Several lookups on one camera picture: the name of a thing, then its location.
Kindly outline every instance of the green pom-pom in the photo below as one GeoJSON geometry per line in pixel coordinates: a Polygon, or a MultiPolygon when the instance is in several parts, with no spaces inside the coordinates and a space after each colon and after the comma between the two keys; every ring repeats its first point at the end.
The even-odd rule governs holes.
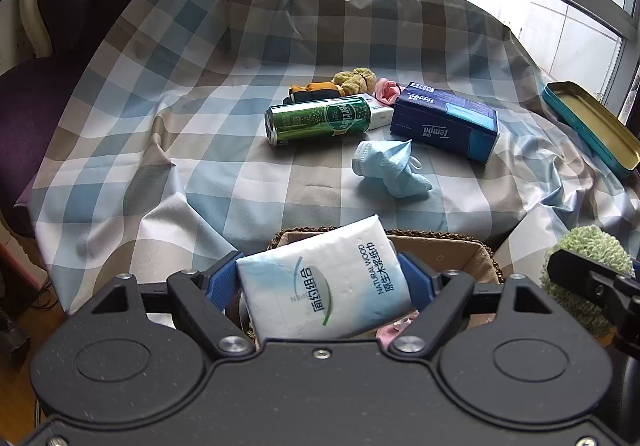
{"type": "Polygon", "coordinates": [[[604,336],[609,332],[611,323],[604,318],[602,310],[597,305],[567,291],[549,279],[546,264],[549,262],[549,257],[558,249],[573,251],[585,258],[606,265],[620,274],[629,276],[634,273],[631,257],[615,237],[601,231],[595,225],[574,227],[558,243],[546,251],[545,265],[542,268],[540,279],[542,288],[591,334],[604,336]]]}

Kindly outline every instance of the perrier can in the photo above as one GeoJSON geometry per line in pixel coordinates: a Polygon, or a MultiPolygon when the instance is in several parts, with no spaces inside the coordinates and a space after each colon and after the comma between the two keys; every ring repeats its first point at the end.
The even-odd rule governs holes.
{"type": "Polygon", "coordinates": [[[282,104],[264,113],[267,137],[274,146],[296,139],[362,133],[370,121],[369,105],[358,96],[282,104]]]}

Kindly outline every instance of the crumpled surgical mask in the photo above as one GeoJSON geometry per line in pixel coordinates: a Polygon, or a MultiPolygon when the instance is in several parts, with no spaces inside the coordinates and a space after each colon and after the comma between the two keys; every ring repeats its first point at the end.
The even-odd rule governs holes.
{"type": "Polygon", "coordinates": [[[411,141],[368,140],[358,144],[351,168],[361,177],[382,179],[394,197],[402,199],[433,189],[431,183],[414,170],[422,164],[411,156],[411,141]]]}

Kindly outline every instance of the blue tissue box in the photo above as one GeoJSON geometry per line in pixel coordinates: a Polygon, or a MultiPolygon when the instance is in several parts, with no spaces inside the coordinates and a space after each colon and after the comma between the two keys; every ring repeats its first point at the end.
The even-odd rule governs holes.
{"type": "Polygon", "coordinates": [[[484,104],[411,82],[396,99],[391,132],[487,162],[498,120],[484,104]]]}

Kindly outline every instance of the yellow scrunchie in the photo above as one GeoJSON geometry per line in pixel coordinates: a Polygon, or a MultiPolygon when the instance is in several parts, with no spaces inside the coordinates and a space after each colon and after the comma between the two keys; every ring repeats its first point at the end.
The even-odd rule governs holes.
{"type": "Polygon", "coordinates": [[[354,68],[353,72],[338,72],[331,82],[338,87],[342,96],[364,92],[373,94],[376,74],[368,68],[354,68]]]}

